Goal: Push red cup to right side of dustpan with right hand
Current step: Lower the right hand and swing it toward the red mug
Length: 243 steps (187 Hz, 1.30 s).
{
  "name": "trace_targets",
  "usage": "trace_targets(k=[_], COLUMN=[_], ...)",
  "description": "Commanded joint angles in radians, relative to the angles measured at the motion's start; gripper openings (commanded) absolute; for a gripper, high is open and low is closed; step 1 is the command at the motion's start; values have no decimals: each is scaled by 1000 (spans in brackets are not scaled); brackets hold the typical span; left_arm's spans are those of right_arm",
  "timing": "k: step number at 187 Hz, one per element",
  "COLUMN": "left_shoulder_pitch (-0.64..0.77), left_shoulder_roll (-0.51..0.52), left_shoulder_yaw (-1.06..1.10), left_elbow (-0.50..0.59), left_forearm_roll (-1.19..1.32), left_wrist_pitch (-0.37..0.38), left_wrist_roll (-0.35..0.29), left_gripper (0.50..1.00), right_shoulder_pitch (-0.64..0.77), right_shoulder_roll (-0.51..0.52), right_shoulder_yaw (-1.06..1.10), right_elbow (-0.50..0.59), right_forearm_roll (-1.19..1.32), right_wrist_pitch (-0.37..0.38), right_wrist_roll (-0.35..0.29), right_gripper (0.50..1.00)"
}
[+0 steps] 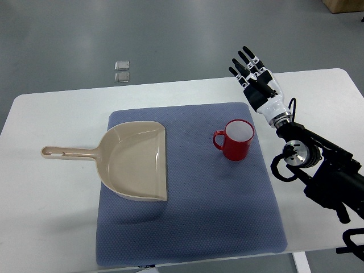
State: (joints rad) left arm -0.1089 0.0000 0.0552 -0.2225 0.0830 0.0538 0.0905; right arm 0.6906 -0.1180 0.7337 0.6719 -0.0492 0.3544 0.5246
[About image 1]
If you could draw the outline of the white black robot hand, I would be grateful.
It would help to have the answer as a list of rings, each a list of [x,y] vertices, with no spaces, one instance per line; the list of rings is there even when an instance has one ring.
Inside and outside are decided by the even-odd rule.
[[[252,109],[263,115],[276,129],[293,120],[293,114],[284,104],[284,94],[272,72],[248,47],[243,46],[232,59],[230,73],[237,79]]]

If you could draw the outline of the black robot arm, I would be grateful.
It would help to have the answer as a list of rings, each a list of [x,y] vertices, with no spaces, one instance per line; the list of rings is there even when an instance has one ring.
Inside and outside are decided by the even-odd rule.
[[[301,180],[305,195],[343,224],[350,222],[348,208],[363,217],[363,175],[353,154],[296,123],[294,115],[278,123],[276,134],[286,142],[271,163],[277,179]]]

